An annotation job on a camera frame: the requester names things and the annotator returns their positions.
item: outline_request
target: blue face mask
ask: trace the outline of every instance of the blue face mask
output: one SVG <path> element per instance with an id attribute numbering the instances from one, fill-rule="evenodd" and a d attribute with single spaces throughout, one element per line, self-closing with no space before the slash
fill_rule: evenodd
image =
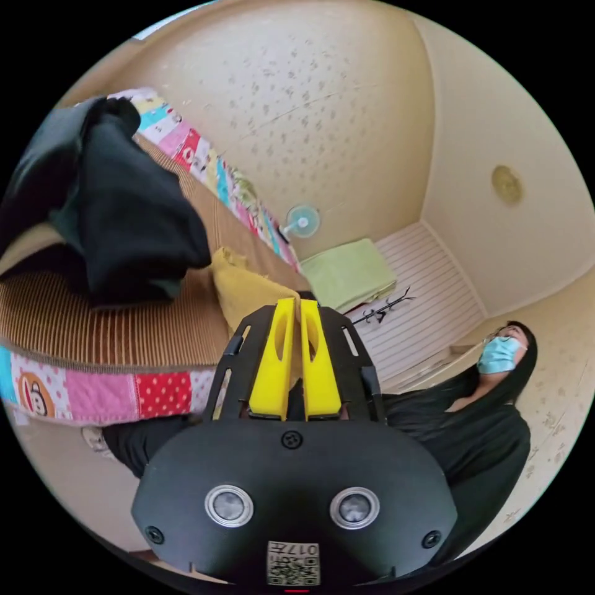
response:
<path id="1" fill-rule="evenodd" d="M 514 370 L 514 356 L 522 348 L 514 337 L 495 337 L 484 348 L 477 362 L 480 374 L 498 374 Z"/>

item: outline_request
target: qr code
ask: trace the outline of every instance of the qr code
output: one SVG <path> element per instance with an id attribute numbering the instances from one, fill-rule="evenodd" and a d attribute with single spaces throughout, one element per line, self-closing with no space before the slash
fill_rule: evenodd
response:
<path id="1" fill-rule="evenodd" d="M 267 582 L 270 585 L 287 587 L 320 584 L 318 544 L 269 541 Z"/>

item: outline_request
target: woman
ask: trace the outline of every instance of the woman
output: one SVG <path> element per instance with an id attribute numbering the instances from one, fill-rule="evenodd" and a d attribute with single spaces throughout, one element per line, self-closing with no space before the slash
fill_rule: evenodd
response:
<path id="1" fill-rule="evenodd" d="M 531 443 L 529 427 L 514 404 L 536 361 L 535 337 L 525 325 L 511 321 L 486 338 L 478 363 L 458 376 L 428 389 L 384 396 L 388 424 L 421 442 L 434 456 L 457 507 L 457 522 L 433 566 L 455 559 L 469 547 L 514 488 Z M 288 417 L 298 420 L 303 415 L 298 382 L 290 392 Z M 157 450 L 192 423 L 178 416 L 103 431 L 86 428 L 86 440 L 140 478 Z"/>

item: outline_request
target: small fan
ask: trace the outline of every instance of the small fan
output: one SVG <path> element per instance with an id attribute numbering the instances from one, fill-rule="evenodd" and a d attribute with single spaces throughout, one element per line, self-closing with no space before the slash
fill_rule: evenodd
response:
<path id="1" fill-rule="evenodd" d="M 296 237 L 312 237 L 320 227 L 320 213 L 313 207 L 307 205 L 295 206 L 287 214 L 287 225 L 280 229 L 287 237 L 288 233 Z"/>

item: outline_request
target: red polka dot fabric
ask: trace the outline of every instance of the red polka dot fabric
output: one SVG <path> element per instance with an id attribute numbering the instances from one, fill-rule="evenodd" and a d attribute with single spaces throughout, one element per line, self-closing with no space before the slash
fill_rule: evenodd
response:
<path id="1" fill-rule="evenodd" d="M 135 379 L 140 419 L 190 413 L 192 385 L 188 372 L 137 374 Z"/>

